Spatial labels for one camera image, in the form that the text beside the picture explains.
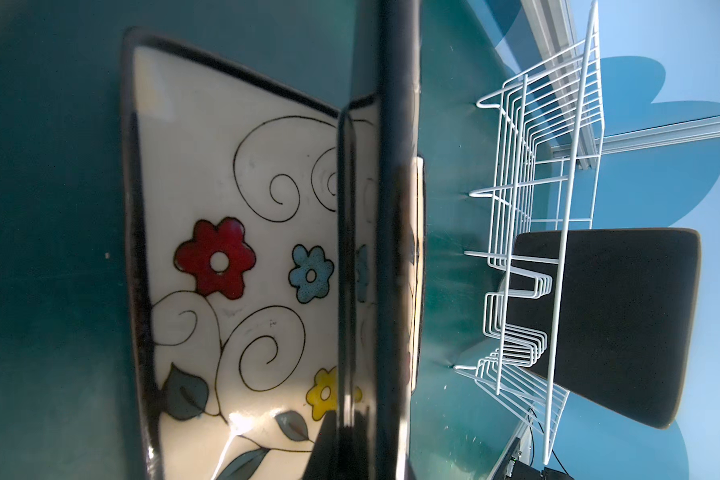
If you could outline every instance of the white wire dish rack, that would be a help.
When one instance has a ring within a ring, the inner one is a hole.
[[[483,312],[483,334],[499,339],[499,348],[476,366],[455,366],[454,369],[473,379],[478,387],[544,436],[544,464],[547,465],[569,394],[554,384],[568,229],[570,222],[585,222],[592,228],[605,131],[597,3],[592,4],[584,40],[510,78],[500,90],[482,97],[477,105],[499,112],[498,144],[493,186],[469,194],[470,197],[490,199],[488,251],[464,253],[484,257],[491,267],[504,272],[498,292],[485,294]],[[580,152],[583,131],[594,132],[594,136],[599,137],[594,142],[594,152]],[[568,138],[569,157],[537,160],[539,146],[549,142],[557,144]],[[590,215],[570,218],[579,159],[587,159],[588,164],[595,166]],[[536,178],[537,166],[542,164],[558,164],[559,174]],[[540,184],[557,184],[554,218],[532,217],[534,187]],[[515,237],[529,232],[536,223],[553,225],[556,230],[560,228],[557,258],[513,255]],[[512,260],[557,264],[555,282],[549,275],[512,266]],[[533,289],[510,289],[508,279],[511,274],[532,279]],[[509,297],[533,301],[550,293],[554,293],[554,306],[549,337],[546,332],[506,322]],[[535,364],[547,350],[547,379],[523,368]]]

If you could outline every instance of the floral plate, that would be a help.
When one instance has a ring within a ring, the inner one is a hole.
[[[337,407],[338,111],[141,30],[126,34],[123,59],[127,269],[148,475],[300,478]],[[356,251],[366,315],[373,255],[370,245]],[[420,315],[422,266],[412,268]],[[354,397],[365,402],[361,388]]]

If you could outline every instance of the flower center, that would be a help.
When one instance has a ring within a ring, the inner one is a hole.
[[[224,252],[216,252],[211,255],[211,268],[220,274],[230,266],[230,258]]]

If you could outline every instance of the blue flower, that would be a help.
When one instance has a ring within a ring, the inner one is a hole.
[[[363,245],[358,250],[355,272],[358,302],[365,302],[368,299],[368,245]]]
[[[288,273],[288,282],[296,288],[296,299],[309,303],[313,298],[324,298],[328,294],[328,279],[333,274],[333,262],[326,260],[321,246],[314,246],[308,253],[304,245],[293,247],[293,262],[296,268]]]

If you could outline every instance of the black object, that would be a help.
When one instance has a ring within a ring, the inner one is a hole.
[[[566,474],[565,472],[553,470],[552,468],[545,468],[541,472],[541,478],[542,480],[574,480],[574,477]]]
[[[515,462],[512,467],[512,480],[541,480],[541,472],[522,462]]]
[[[557,258],[560,232],[519,235],[514,253]],[[568,233],[555,383],[638,422],[666,428],[680,404],[699,281],[698,232]],[[557,266],[514,262],[551,275]],[[513,276],[512,288],[528,288]],[[507,321],[551,331],[554,295],[509,299]],[[530,368],[547,376],[548,356]]]
[[[346,401],[338,402],[336,415],[336,478],[359,480],[368,472],[413,478],[410,464],[406,472],[398,472],[398,465],[408,462],[399,439],[411,395],[403,375],[410,318],[403,299],[413,255],[408,235],[417,153],[418,15],[418,0],[357,4],[351,98],[337,142],[338,398]],[[375,262],[367,301],[355,292],[355,252],[363,246]],[[358,316],[360,301],[375,302],[364,318]],[[365,405],[355,405],[357,386]],[[311,460],[317,461],[314,454]]]
[[[304,480],[333,480],[336,476],[336,411],[329,410],[323,417],[320,434],[302,478]]]

